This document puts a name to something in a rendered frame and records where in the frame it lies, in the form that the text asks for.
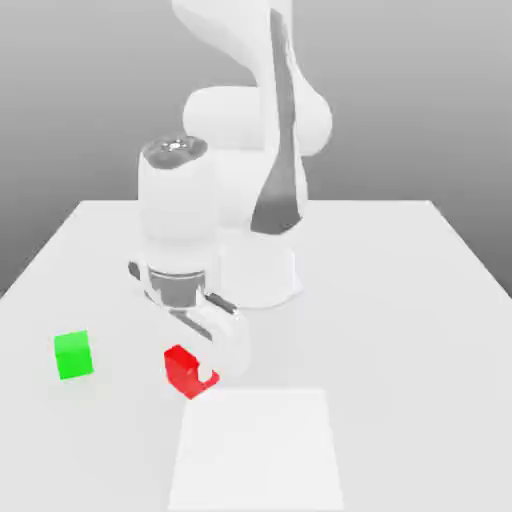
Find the small red cube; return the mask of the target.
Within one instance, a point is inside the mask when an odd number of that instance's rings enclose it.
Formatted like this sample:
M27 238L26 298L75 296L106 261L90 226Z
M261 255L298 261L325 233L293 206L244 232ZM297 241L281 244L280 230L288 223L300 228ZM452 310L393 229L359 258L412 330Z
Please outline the small red cube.
M215 371L206 381L201 381L199 361L180 345L164 352L164 362L169 383L188 399L195 398L220 381L220 376Z

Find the small green cube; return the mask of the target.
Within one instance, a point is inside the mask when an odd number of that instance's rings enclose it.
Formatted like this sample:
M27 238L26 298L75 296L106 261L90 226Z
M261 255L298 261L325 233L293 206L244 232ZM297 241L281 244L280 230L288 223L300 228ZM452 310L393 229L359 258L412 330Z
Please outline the small green cube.
M86 330L55 336L54 353L61 380L90 375L94 372Z

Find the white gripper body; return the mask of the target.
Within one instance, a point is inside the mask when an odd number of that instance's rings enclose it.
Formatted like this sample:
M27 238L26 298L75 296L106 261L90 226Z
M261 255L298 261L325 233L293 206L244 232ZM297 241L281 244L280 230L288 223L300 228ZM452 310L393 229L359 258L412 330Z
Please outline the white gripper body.
M239 377L248 368L250 332L241 313L200 306L183 312L171 311L170 315L186 328L180 344L197 360L202 356L215 357L216 373L221 378Z

